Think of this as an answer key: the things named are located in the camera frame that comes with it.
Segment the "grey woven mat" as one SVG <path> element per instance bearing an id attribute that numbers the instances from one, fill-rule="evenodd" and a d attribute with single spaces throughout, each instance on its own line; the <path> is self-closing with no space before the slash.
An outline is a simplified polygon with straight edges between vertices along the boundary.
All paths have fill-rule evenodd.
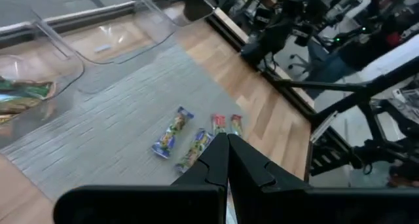
<path id="1" fill-rule="evenodd" d="M 127 62 L 89 69 L 73 88 L 69 109 L 0 149 L 51 199 L 81 185 L 168 185 L 213 114 L 241 113 L 173 38 Z M 165 159 L 151 146 L 179 106 L 194 118 Z"/>

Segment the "green granola bar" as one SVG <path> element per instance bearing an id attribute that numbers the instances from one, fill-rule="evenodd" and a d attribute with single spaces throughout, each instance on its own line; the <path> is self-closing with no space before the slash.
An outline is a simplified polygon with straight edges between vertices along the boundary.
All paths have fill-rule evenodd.
<path id="1" fill-rule="evenodd" d="M 9 98 L 0 100 L 0 115 L 19 114 L 27 109 L 40 104 L 42 100 L 37 98 Z"/>
<path id="2" fill-rule="evenodd" d="M 53 96 L 55 90 L 56 84 L 50 81 L 13 81 L 0 79 L 0 94 L 9 96 L 45 100 Z"/>

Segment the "red granola bar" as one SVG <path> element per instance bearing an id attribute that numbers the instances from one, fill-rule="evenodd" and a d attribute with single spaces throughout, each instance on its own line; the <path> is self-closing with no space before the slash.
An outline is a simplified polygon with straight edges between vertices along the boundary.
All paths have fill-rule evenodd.
<path id="1" fill-rule="evenodd" d="M 211 116 L 213 134 L 216 136 L 220 133 L 226 132 L 226 117 L 220 114 L 213 114 Z"/>
<path id="2" fill-rule="evenodd" d="M 230 118 L 230 125 L 233 134 L 239 137 L 243 136 L 242 116 L 233 114 Z"/>

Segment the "dark blue granola bar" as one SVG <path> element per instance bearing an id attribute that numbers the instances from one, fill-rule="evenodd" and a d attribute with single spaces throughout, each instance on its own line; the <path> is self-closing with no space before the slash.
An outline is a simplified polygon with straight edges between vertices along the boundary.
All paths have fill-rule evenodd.
<path id="1" fill-rule="evenodd" d="M 194 118 L 194 115 L 184 107 L 179 106 L 174 118 L 151 149 L 159 156 L 168 159 L 176 143 L 176 136 L 184 129 L 185 125 Z"/>
<path id="2" fill-rule="evenodd" d="M 191 141 L 189 150 L 175 165 L 177 170 L 182 174 L 191 168 L 198 160 L 199 156 L 206 150 L 214 136 L 204 128 L 199 128 L 193 140 Z"/>

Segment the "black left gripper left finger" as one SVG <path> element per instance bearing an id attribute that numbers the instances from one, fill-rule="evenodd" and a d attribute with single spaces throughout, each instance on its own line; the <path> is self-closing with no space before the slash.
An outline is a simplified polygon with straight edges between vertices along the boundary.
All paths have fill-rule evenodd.
<path id="1" fill-rule="evenodd" d="M 63 194 L 54 224 L 225 224 L 228 138 L 219 134 L 170 185 L 83 185 Z"/>

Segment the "clear plastic bin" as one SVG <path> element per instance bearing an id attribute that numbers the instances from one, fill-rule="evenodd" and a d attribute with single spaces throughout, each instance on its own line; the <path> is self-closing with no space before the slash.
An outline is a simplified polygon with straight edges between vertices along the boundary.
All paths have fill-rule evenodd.
<path id="1" fill-rule="evenodd" d="M 207 18 L 215 11 L 214 0 L 139 0 L 178 27 Z"/>
<path id="2" fill-rule="evenodd" d="M 173 0 L 28 0 L 52 33 L 98 65 L 128 61 L 176 29 L 164 12 Z"/>
<path id="3" fill-rule="evenodd" d="M 0 79 L 50 81 L 53 96 L 19 114 L 0 115 L 0 149 L 69 109 L 73 85 L 84 73 L 82 60 L 38 22 L 0 26 Z M 0 100 L 23 98 L 0 94 Z"/>

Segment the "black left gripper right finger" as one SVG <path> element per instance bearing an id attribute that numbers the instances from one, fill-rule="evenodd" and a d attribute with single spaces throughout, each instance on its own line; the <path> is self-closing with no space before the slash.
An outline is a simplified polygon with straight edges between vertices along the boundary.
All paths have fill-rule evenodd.
<path id="1" fill-rule="evenodd" d="M 230 134 L 238 224 L 419 224 L 419 190 L 312 187 Z"/>

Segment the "black office chair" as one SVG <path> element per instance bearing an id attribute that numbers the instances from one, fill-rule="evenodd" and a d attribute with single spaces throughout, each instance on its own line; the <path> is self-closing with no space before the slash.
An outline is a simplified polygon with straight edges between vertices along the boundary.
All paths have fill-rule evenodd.
<path id="1" fill-rule="evenodd" d="M 308 22 L 297 22 L 294 19 L 285 18 L 273 24 L 269 24 L 260 32 L 254 42 L 245 44 L 240 54 L 242 58 L 252 66 L 266 62 L 266 56 L 271 54 L 273 58 L 281 51 L 290 36 L 294 36 L 294 43 L 300 47 L 306 47 L 314 33 L 314 26 Z"/>

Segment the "person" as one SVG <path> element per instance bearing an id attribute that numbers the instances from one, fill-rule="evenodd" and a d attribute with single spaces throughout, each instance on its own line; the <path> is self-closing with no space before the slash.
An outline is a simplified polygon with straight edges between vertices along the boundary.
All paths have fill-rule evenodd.
<path id="1" fill-rule="evenodd" d="M 395 12 L 380 18 L 379 22 L 380 27 L 364 41 L 352 41 L 343 46 L 305 80 L 335 83 L 408 42 L 419 32 L 419 0 L 403 2 Z"/>

